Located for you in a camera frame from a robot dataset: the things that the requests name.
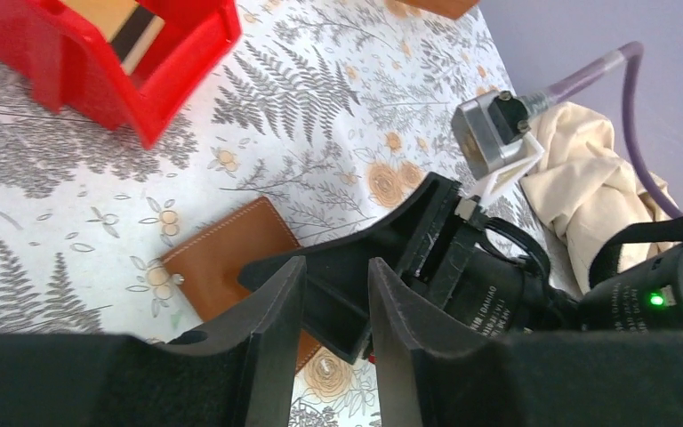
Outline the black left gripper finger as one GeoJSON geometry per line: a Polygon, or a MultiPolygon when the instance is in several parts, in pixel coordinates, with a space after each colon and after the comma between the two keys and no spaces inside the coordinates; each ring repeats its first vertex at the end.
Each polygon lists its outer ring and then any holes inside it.
{"type": "Polygon", "coordinates": [[[168,343],[0,334],[0,426],[284,426],[306,262],[168,343]]]}

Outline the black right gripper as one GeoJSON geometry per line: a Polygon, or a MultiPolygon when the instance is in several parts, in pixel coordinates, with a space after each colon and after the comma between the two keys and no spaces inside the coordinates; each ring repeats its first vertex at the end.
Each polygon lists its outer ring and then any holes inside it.
{"type": "Polygon", "coordinates": [[[532,333],[575,329],[577,303],[534,238],[461,189],[428,173],[372,226],[237,281],[256,291],[304,257],[302,327],[351,365],[371,315],[386,426],[683,426],[683,332],[532,333]]]}

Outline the brown leather card holder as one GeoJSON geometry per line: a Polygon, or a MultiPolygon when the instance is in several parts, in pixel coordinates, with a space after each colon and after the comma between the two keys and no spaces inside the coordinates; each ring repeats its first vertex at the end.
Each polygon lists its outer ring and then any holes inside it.
{"type": "Polygon", "coordinates": [[[258,197],[163,255],[197,315],[210,321],[250,295],[237,277],[250,262],[300,244],[267,197],[258,197]]]}

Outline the red plastic bin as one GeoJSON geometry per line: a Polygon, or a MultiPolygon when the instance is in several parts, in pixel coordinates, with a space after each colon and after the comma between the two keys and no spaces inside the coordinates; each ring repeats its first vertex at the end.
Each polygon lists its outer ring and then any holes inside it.
{"type": "Polygon", "coordinates": [[[153,147],[187,98],[240,38],[232,1],[138,1],[165,21],[128,76],[101,32],[63,1],[0,1],[0,61],[45,108],[129,125],[153,147]]]}

